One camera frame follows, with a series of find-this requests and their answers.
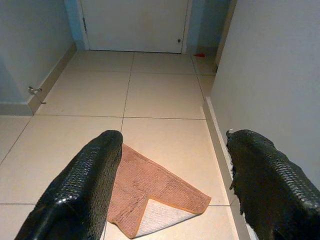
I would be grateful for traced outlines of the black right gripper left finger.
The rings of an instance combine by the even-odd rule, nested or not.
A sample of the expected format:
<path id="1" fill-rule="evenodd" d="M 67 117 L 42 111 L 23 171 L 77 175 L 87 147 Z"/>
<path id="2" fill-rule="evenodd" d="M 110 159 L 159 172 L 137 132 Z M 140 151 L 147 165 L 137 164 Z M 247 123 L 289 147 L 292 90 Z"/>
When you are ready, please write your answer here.
<path id="1" fill-rule="evenodd" d="M 107 220 L 123 135 L 106 130 L 53 179 L 22 224 L 17 240 L 98 240 Z"/>

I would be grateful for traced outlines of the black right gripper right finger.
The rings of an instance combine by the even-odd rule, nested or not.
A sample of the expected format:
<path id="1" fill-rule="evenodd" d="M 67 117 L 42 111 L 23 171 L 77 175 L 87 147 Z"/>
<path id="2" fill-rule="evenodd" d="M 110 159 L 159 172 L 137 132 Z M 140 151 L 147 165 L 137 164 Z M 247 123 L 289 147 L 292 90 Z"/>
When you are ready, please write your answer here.
<path id="1" fill-rule="evenodd" d="M 249 129 L 226 132 L 230 189 L 260 240 L 318 240 L 320 191 L 272 141 Z"/>

